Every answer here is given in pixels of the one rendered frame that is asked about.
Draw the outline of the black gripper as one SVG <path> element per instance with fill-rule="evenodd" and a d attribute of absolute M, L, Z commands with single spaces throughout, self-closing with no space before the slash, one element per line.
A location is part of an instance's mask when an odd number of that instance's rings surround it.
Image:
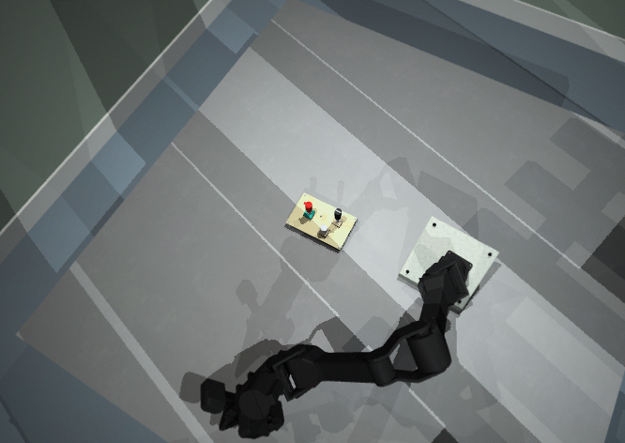
<path fill-rule="evenodd" d="M 247 374 L 248 380 L 243 385 L 236 386 L 236 393 L 225 391 L 225 385 L 221 382 L 207 379 L 200 386 L 201 409 L 210 414 L 220 414 L 222 412 L 219 430 L 225 430 L 238 424 L 238 414 L 234 413 L 233 407 L 239 402 L 239 398 L 245 388 L 252 381 L 254 373 Z M 269 411 L 269 416 L 278 419 L 278 426 L 274 430 L 282 428 L 284 417 L 282 412 L 282 402 L 278 401 Z"/>

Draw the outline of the beige circuit board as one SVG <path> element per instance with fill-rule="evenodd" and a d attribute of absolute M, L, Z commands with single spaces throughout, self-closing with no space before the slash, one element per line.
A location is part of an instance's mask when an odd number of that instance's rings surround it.
<path fill-rule="evenodd" d="M 303 193 L 286 223 L 339 251 L 356 220 L 341 209 Z"/>

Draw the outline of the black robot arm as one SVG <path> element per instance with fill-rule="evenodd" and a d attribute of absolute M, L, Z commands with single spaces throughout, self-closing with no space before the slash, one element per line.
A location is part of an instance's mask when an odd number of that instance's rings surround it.
<path fill-rule="evenodd" d="M 463 257 L 447 251 L 419 278 L 424 302 L 419 321 L 396 329 L 383 346 L 371 352 L 328 353 L 316 345 L 298 344 L 268 358 L 233 407 L 234 413 L 239 413 L 239 436 L 269 436 L 278 426 L 278 419 L 268 414 L 279 396 L 290 402 L 324 381 L 373 383 L 382 388 L 398 381 L 421 383 L 443 374 L 451 365 L 445 338 L 448 309 L 469 295 L 465 282 L 472 267 Z M 394 370 L 389 358 L 404 339 L 418 367 L 413 372 Z"/>

